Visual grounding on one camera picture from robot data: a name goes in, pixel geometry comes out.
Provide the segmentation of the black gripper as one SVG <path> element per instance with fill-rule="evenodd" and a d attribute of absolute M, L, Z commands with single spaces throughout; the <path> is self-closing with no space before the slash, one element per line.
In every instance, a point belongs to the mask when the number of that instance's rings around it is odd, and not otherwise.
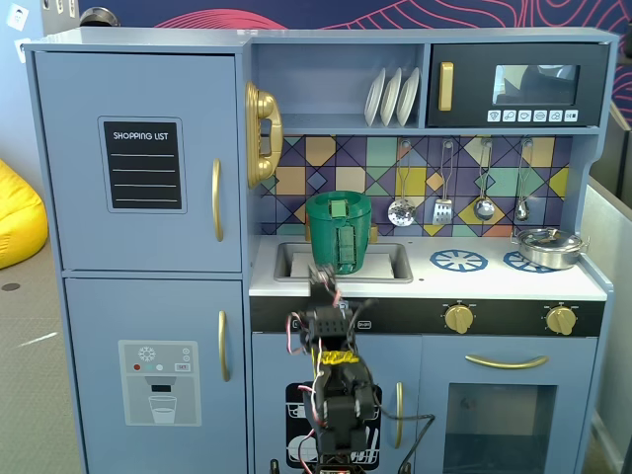
<path fill-rule="evenodd" d="M 341 292 L 337 287 L 335 269 L 332 265 L 308 267 L 310 299 L 315 302 L 339 302 Z"/>

